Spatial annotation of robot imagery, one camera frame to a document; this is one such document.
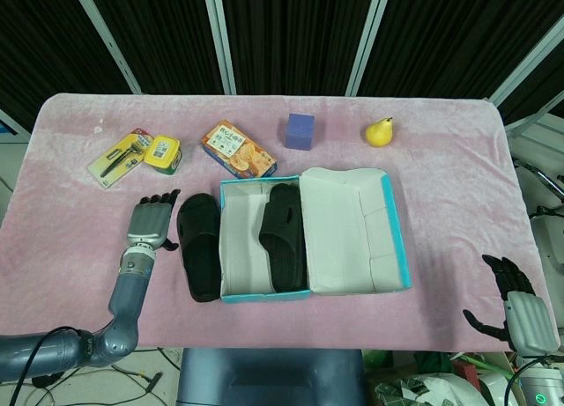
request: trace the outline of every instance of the black curtain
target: black curtain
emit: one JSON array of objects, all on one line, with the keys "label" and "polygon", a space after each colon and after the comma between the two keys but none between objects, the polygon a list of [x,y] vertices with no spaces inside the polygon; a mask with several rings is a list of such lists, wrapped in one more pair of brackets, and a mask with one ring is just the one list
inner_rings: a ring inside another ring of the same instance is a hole
[{"label": "black curtain", "polygon": [[[535,114],[549,100],[564,91],[564,41],[501,103],[499,109],[506,124]],[[560,103],[551,114],[560,114]]]},{"label": "black curtain", "polygon": [[0,108],[31,130],[59,92],[129,93],[78,0],[0,0]]},{"label": "black curtain", "polygon": [[223,0],[239,94],[345,94],[370,0]]},{"label": "black curtain", "polygon": [[205,0],[94,0],[144,93],[223,93]]},{"label": "black curtain", "polygon": [[389,0],[361,96],[491,96],[564,0]]}]

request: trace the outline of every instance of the pink towel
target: pink towel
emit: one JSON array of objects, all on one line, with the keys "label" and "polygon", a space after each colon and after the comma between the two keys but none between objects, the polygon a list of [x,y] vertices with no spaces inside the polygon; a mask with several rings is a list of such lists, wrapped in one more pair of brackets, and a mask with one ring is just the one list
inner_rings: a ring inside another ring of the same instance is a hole
[{"label": "pink towel", "polygon": [[[311,151],[283,145],[289,113],[315,116]],[[393,116],[395,136],[368,146],[363,129]],[[97,330],[107,310],[133,206],[182,190],[217,196],[232,178],[199,145],[219,120],[274,155],[276,175],[311,166],[379,167],[390,174],[406,233],[413,287],[404,292],[312,296],[294,302],[197,304],[180,253],[157,253],[139,343],[159,346],[334,347],[498,351],[508,345],[465,321],[504,320],[481,254],[513,259],[550,307],[537,247],[500,116],[483,100],[321,97],[100,96],[60,94],[43,106],[0,231],[0,333],[60,325]],[[86,167],[134,128],[178,137],[175,175],[141,165],[103,189]]]}]

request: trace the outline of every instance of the yellow pear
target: yellow pear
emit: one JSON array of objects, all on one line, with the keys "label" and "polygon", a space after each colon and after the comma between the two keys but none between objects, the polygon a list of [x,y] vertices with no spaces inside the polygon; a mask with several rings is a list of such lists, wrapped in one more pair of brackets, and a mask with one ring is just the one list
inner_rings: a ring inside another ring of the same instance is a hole
[{"label": "yellow pear", "polygon": [[367,127],[367,142],[372,146],[385,146],[391,141],[393,136],[393,122],[391,117],[384,118],[379,122],[370,124]]}]

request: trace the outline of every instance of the yellow can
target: yellow can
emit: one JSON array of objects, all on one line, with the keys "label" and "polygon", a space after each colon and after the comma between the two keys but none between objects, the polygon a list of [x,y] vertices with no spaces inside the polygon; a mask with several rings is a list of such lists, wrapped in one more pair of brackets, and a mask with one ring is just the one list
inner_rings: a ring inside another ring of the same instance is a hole
[{"label": "yellow can", "polygon": [[160,173],[174,174],[181,159],[180,140],[156,136],[145,153],[144,161]]}]

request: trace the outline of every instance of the orange food box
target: orange food box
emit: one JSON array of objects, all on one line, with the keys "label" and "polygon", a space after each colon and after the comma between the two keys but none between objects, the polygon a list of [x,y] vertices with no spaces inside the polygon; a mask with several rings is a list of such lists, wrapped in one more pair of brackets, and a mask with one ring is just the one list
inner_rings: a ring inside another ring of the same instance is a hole
[{"label": "orange food box", "polygon": [[270,153],[228,120],[222,120],[206,134],[202,146],[238,179],[268,177],[278,168]]}]

